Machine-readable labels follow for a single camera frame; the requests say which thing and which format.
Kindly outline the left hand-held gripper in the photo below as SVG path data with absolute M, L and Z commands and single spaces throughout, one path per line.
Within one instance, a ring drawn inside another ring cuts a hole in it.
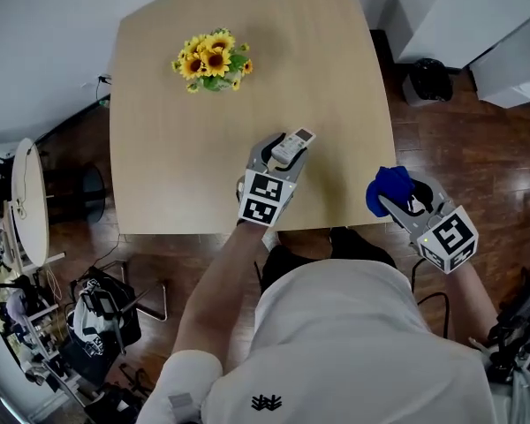
M 308 149 L 301 149 L 289 164 L 269 171 L 272 149 L 285 136 L 285 132 L 274 133 L 251 148 L 245 176 L 237 183 L 240 220 L 271 227 L 291 200 L 307 161 Z

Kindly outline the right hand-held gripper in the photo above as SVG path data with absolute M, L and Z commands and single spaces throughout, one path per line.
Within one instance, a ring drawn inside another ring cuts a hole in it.
M 417 253 L 450 274 L 475 254 L 478 231 L 462 206 L 445 200 L 445 191 L 435 178 L 418 171 L 408 171 L 408 175 L 413 189 L 405 208 L 382 195 L 379 201 L 410 234 Z

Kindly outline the white remote control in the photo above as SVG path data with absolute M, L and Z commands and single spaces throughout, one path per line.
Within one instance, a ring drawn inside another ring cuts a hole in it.
M 301 127 L 296 132 L 285 135 L 283 140 L 272 148 L 272 157 L 278 163 L 288 165 L 300 151 L 308 148 L 315 138 L 316 135 L 312 131 Z

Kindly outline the blue cloth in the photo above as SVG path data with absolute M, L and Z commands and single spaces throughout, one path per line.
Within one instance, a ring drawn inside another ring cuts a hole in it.
M 377 217 L 387 216 L 389 211 L 379 199 L 380 196 L 383 196 L 401 209 L 406 210 L 414 188 L 414 183 L 404 166 L 390 168 L 382 166 L 376 173 L 375 179 L 367 187 L 367 208 Z

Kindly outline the person's right forearm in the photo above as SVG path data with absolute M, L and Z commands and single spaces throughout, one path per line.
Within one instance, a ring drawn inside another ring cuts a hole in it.
M 497 311 L 471 262 L 445 276 L 445 290 L 455 340 L 462 345 L 470 345 L 471 339 L 488 345 Z

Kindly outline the person's left forearm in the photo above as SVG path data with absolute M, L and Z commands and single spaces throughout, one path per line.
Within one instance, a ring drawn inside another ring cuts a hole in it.
M 222 367 L 227 367 L 246 274 L 254 265 L 266 231 L 266 227 L 256 223 L 236 226 L 186 302 L 173 353 L 189 350 L 209 353 Z

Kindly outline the person's black trousers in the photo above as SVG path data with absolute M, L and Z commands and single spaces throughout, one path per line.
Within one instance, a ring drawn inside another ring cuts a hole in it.
M 329 242 L 332 248 L 330 260 L 378 261 L 392 268 L 397 267 L 385 250 L 369 243 L 351 228 L 331 228 Z M 291 271 L 312 262 L 315 260 L 296 255 L 286 246 L 275 246 L 269 252 L 268 259 L 261 271 L 261 293 L 264 293 L 274 282 Z

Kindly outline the black lined trash bin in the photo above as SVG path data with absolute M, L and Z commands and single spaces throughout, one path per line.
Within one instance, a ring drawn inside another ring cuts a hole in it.
M 448 102 L 453 95 L 447 68 L 432 58 L 421 58 L 411 64 L 402 89 L 406 102 L 412 107 Z

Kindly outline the potted sunflower bouquet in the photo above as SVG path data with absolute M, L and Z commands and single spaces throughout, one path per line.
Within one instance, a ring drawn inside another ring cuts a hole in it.
M 229 29 L 218 27 L 186 40 L 170 66 L 186 81 L 190 94 L 239 90 L 242 79 L 254 70 L 249 50 L 247 43 L 237 44 Z

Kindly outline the white cabinet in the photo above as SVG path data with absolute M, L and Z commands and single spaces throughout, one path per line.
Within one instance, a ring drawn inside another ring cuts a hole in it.
M 530 20 L 470 64 L 481 101 L 509 109 L 530 103 Z

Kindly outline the person's white shirt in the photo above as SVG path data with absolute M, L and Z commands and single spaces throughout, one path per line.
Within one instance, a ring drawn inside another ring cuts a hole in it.
M 530 374 L 490 382 L 485 356 L 438 337 L 406 277 L 325 260 L 272 284 L 247 358 L 171 355 L 137 424 L 530 424 Z

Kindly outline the black bag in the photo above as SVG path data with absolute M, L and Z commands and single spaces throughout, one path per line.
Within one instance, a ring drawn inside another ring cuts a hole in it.
M 75 301 L 65 317 L 62 359 L 84 380 L 101 386 L 116 358 L 141 337 L 134 289 L 96 267 L 71 282 Z

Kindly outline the round wooden side table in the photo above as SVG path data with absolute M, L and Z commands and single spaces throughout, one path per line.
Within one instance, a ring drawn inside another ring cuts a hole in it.
M 19 241 L 37 267 L 49 257 L 49 219 L 39 151 L 23 139 L 16 150 L 11 173 L 11 204 Z

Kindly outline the black waist clamp mount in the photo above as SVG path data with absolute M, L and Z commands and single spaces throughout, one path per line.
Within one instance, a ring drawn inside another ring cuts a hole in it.
M 522 270 L 525 282 L 516 297 L 497 314 L 488 335 L 489 344 L 470 340 L 485 354 L 487 378 L 507 384 L 530 366 L 530 269 Z

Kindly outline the metal frame chair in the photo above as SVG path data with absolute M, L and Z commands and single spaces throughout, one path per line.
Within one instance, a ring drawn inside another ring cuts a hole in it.
M 131 305 L 128 305 L 125 310 L 134 307 L 139 313 L 146 315 L 147 317 L 157 322 L 166 322 L 168 320 L 168 295 L 167 295 L 167 284 L 168 282 L 164 279 L 158 279 L 148 288 L 135 293 L 135 299 Z M 142 300 L 145 299 L 149 294 L 155 291 L 162 293 L 163 310 L 158 311 L 152 307 L 148 307 L 142 304 Z

